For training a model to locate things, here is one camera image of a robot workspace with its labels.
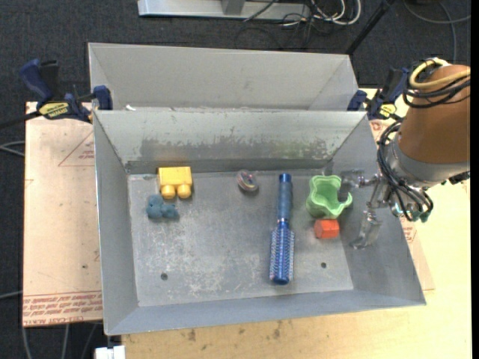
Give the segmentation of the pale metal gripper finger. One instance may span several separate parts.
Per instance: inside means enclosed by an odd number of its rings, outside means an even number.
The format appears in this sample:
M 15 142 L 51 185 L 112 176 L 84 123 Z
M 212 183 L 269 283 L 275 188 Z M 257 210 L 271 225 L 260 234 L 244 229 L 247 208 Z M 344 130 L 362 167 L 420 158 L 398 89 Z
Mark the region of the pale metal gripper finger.
M 364 187 L 366 178 L 364 171 L 360 169 L 352 169 L 340 172 L 341 185 L 338 189 L 338 199 L 345 202 L 349 194 L 352 194 L 357 188 Z
M 378 239 L 381 226 L 382 219 L 377 214 L 377 207 L 369 202 L 366 210 L 363 211 L 359 234 L 349 243 L 349 246 L 361 250 L 373 245 Z

